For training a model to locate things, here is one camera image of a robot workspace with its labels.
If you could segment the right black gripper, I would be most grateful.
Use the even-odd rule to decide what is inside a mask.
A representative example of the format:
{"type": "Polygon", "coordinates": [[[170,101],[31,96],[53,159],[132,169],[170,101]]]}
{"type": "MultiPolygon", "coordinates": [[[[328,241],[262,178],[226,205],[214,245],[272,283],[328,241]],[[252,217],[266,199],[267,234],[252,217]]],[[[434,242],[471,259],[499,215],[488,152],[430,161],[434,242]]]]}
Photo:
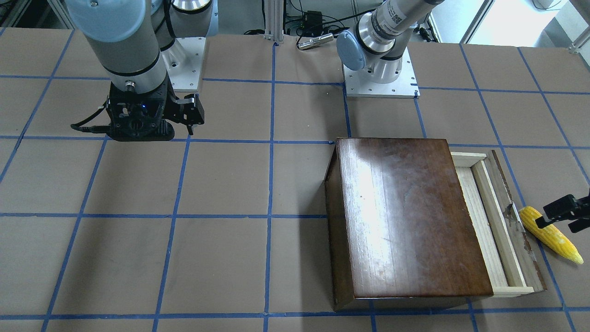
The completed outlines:
{"type": "Polygon", "coordinates": [[[162,118],[177,124],[183,124],[188,135],[194,134],[194,128],[205,122],[205,111],[198,93],[190,93],[179,99],[171,86],[169,74],[157,88],[152,90],[153,97],[164,103],[162,118]]]}

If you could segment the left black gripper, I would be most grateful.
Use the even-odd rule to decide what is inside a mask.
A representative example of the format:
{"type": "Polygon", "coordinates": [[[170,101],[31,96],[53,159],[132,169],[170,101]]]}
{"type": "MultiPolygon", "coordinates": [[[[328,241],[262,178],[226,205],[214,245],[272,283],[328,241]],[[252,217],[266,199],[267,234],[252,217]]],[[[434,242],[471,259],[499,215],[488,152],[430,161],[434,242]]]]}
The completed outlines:
{"type": "Polygon", "coordinates": [[[558,221],[574,220],[567,225],[572,233],[588,229],[590,227],[590,195],[580,198],[579,201],[573,195],[567,194],[544,206],[545,216],[540,216],[535,220],[537,227],[546,228],[558,221]]]}

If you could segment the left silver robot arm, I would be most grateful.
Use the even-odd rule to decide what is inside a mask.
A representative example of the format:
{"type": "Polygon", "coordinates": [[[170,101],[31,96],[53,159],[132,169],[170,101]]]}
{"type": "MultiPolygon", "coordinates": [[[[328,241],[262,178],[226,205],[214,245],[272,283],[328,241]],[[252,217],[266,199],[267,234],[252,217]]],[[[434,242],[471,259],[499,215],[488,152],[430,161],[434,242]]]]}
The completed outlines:
{"type": "MultiPolygon", "coordinates": [[[[342,31],[336,47],[342,64],[352,71],[369,70],[382,61],[397,61],[407,48],[401,36],[442,0],[384,0],[376,9],[362,13],[358,23],[342,31]]],[[[544,215],[533,217],[538,229],[569,220],[577,233],[589,227],[589,197],[567,194],[544,206],[544,215]]]]}

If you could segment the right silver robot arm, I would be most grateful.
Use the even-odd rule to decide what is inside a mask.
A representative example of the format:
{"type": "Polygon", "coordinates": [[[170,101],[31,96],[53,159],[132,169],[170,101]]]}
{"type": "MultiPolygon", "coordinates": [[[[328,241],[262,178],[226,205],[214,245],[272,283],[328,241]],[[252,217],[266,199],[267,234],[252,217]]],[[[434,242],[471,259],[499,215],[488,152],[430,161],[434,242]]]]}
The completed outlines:
{"type": "Polygon", "coordinates": [[[180,98],[171,77],[193,73],[195,55],[182,39],[218,32],[216,0],[68,0],[66,7],[110,78],[105,103],[73,130],[151,142],[173,139],[173,124],[189,135],[204,124],[196,83],[180,98]]]}

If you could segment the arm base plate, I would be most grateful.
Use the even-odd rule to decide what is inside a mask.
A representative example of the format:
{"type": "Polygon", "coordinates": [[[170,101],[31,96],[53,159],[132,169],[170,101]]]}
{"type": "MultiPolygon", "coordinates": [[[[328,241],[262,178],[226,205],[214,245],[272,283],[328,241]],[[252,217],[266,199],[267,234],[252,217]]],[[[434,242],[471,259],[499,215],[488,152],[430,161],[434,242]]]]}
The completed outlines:
{"type": "Polygon", "coordinates": [[[206,41],[204,36],[177,38],[162,52],[176,92],[197,93],[200,90],[206,41]]]}
{"type": "Polygon", "coordinates": [[[421,96],[409,49],[401,58],[380,59],[371,67],[351,70],[342,67],[346,94],[350,97],[417,98],[421,96]]]}

